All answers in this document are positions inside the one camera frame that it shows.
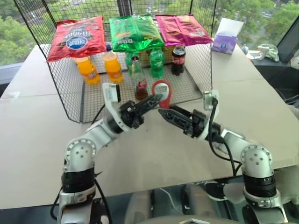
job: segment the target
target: wire mesh cage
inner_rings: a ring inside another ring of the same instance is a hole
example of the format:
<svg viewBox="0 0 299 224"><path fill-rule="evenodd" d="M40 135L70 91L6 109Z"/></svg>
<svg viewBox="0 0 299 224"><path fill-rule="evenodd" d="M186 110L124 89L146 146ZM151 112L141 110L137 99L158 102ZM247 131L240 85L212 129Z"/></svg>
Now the wire mesh cage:
<svg viewBox="0 0 299 224"><path fill-rule="evenodd" d="M57 22L81 20L103 16L106 43L111 42L109 19L124 15L194 14L197 21L212 35L216 0L14 0L34 40L45 58L56 31ZM171 103L181 103L202 97L201 92L212 89L211 45L186 47L185 71L179 77L171 74L171 52L164 48L165 69L163 79L172 85ZM140 53L148 87L157 80L151 77L148 52ZM101 83L109 82L101 55L93 55L92 62L101 74ZM121 103L134 99L130 78L125 63L125 53L118 53L124 74L121 83ZM70 58L48 63L58 95L70 120L91 122L104 104L101 84L88 85Z"/></svg>

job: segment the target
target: orange soda bottle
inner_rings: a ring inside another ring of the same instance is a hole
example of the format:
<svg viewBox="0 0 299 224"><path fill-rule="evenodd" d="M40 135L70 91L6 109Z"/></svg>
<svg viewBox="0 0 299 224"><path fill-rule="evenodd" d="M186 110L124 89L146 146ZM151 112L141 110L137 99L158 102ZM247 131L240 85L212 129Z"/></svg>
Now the orange soda bottle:
<svg viewBox="0 0 299 224"><path fill-rule="evenodd" d="M123 80L121 72L121 64L117 60L116 53L109 51L102 55L102 59L105 62L105 69L112 82L120 83Z"/></svg>
<svg viewBox="0 0 299 224"><path fill-rule="evenodd" d="M100 75L89 57L77 57L73 60L87 84L97 84L100 81Z"/></svg>

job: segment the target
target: snack bag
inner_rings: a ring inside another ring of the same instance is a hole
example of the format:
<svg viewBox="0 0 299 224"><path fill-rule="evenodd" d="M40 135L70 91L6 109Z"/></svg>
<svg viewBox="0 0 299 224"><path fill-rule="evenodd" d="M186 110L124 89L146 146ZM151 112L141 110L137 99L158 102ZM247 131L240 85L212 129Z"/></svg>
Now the snack bag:
<svg viewBox="0 0 299 224"><path fill-rule="evenodd" d="M156 15L166 46L211 43L213 40L193 15Z"/></svg>
<svg viewBox="0 0 299 224"><path fill-rule="evenodd" d="M109 19L114 52L138 53L165 45L151 15Z"/></svg>
<svg viewBox="0 0 299 224"><path fill-rule="evenodd" d="M57 23L47 62L64 57L86 57L106 51L102 16Z"/></svg>

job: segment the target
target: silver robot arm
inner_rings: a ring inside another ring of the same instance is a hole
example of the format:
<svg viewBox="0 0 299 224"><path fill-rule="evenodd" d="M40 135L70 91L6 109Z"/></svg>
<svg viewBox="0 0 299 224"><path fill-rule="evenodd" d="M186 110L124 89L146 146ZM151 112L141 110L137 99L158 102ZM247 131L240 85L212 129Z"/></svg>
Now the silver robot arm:
<svg viewBox="0 0 299 224"><path fill-rule="evenodd" d="M89 224L95 196L94 157L120 133L143 124L143 114L155 107L162 95L150 96L135 104L122 106L117 84L103 84L106 108L111 116L88 128L85 134L70 141L64 150L62 189L59 192L58 224Z"/></svg>
<svg viewBox="0 0 299 224"><path fill-rule="evenodd" d="M217 91L204 93L204 109L211 111L213 101L219 100ZM184 130L184 134L199 140L208 140L208 124L215 120L219 111L216 107L214 117L197 110L186 111L174 106L170 109L159 109L162 117L169 123ZM276 189L272 156L270 151L260 144L254 144L244 136L220 125L212 123L213 147L228 154L226 142L233 158L242 163L244 190L248 205L243 208L244 219L249 224L281 224L287 223L279 191Z"/></svg>

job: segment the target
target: table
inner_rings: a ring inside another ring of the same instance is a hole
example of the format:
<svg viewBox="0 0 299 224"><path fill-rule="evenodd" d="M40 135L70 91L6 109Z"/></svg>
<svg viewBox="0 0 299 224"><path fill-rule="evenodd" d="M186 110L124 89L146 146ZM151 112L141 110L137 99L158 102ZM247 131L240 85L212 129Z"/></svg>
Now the table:
<svg viewBox="0 0 299 224"><path fill-rule="evenodd" d="M265 145L274 168L298 164L299 123L276 91L239 47L231 56L213 52L212 59L220 94L216 122ZM203 111L202 100L179 106ZM64 147L89 125L67 119L37 46L0 99L0 124L0 209L53 203ZM214 156L207 142L187 137L157 111L95 161L107 196L232 175L230 163Z"/></svg>

